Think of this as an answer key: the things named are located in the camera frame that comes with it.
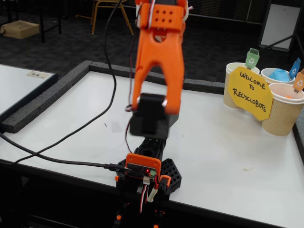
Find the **whiteboard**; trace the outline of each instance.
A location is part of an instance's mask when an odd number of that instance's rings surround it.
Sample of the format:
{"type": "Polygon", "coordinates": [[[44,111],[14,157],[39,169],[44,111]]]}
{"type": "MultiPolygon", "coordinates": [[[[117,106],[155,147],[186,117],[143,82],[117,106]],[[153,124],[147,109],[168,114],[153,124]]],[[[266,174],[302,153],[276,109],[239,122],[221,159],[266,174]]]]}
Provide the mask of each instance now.
{"type": "MultiPolygon", "coordinates": [[[[262,33],[261,47],[271,45],[294,33],[300,14],[300,8],[271,4],[262,33]]],[[[274,46],[279,50],[288,51],[291,39],[274,46]]]]}

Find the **blue label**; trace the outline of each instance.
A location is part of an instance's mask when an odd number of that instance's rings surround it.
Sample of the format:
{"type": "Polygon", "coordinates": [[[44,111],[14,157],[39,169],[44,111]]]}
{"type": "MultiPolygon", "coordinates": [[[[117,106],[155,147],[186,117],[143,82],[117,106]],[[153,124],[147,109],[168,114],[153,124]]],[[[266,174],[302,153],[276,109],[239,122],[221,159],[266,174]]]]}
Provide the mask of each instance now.
{"type": "Polygon", "coordinates": [[[294,79],[294,77],[296,76],[296,74],[298,73],[299,69],[300,69],[300,64],[301,64],[301,60],[298,58],[295,62],[293,67],[291,68],[291,70],[289,71],[289,76],[291,79],[294,79]]]}

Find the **paper cup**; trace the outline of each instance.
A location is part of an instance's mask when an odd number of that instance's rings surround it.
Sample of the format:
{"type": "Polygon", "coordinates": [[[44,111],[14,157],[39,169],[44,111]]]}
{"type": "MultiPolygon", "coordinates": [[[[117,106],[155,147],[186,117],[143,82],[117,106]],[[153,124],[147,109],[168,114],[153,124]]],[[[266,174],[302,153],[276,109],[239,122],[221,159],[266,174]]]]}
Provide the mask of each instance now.
{"type": "Polygon", "coordinates": [[[295,93],[292,85],[284,83],[272,83],[269,88],[274,100],[270,117],[263,121],[262,128],[273,135],[288,135],[304,106],[304,92],[295,93]]]}
{"type": "MultiPolygon", "coordinates": [[[[228,85],[229,85],[229,75],[232,71],[234,71],[238,67],[245,67],[245,63],[229,63],[226,66],[226,78],[225,78],[225,89],[224,89],[224,104],[227,105],[230,108],[234,108],[236,110],[242,110],[242,108],[236,106],[236,104],[233,102],[232,98],[230,97],[228,93],[228,85]]],[[[254,73],[259,74],[260,70],[258,68],[251,69],[254,73]]]]}
{"type": "Polygon", "coordinates": [[[268,83],[268,85],[270,85],[271,83],[284,83],[284,84],[290,84],[293,85],[295,82],[295,77],[293,78],[293,80],[289,81],[289,82],[283,82],[283,81],[279,81],[279,80],[274,80],[272,78],[269,78],[269,76],[276,70],[277,68],[265,68],[261,71],[261,76],[265,79],[265,81],[268,83]]]}

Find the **white panel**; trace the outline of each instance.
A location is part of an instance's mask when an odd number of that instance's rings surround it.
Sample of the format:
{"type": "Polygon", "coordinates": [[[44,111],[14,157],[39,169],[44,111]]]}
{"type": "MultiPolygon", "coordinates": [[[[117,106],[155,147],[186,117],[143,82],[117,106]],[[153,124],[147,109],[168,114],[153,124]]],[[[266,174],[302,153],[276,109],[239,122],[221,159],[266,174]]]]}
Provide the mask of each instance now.
{"type": "MultiPolygon", "coordinates": [[[[109,104],[113,79],[88,73],[60,99],[10,139],[38,151],[101,113],[109,104]]],[[[166,94],[166,87],[144,82],[143,91],[166,94]]],[[[113,106],[98,120],[58,146],[43,152],[57,159],[118,163],[128,149],[124,111],[129,79],[117,77],[113,106]],[[113,131],[112,123],[121,127],[113,131]]],[[[132,151],[142,137],[128,135],[132,151]]],[[[0,158],[27,156],[0,139],[0,158]]],[[[304,166],[290,133],[275,137],[245,111],[230,110],[223,95],[183,90],[180,117],[170,130],[163,159],[172,158],[181,187],[171,200],[289,228],[304,227],[304,166]]],[[[98,167],[67,165],[31,158],[22,164],[115,186],[115,173],[98,167]]]]}
{"type": "MultiPolygon", "coordinates": [[[[298,20],[300,8],[271,4],[262,45],[271,45],[294,33],[295,25],[298,20]]],[[[291,39],[275,45],[277,48],[289,49],[291,39]]]]}

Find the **blue object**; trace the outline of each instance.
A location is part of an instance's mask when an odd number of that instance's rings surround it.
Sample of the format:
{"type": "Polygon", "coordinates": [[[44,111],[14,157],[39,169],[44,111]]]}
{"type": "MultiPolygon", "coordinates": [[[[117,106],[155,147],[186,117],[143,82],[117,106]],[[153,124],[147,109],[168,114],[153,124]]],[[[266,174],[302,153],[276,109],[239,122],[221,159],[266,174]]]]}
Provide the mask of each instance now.
{"type": "Polygon", "coordinates": [[[269,78],[274,79],[274,80],[278,80],[278,81],[282,81],[282,82],[289,82],[290,81],[290,78],[289,78],[287,72],[282,70],[282,69],[276,69],[269,76],[269,78]]]}
{"type": "Polygon", "coordinates": [[[301,60],[298,58],[295,62],[293,67],[291,68],[291,70],[289,71],[289,76],[291,79],[294,79],[294,77],[296,76],[296,74],[298,73],[299,69],[300,69],[300,64],[301,64],[301,60]]]}

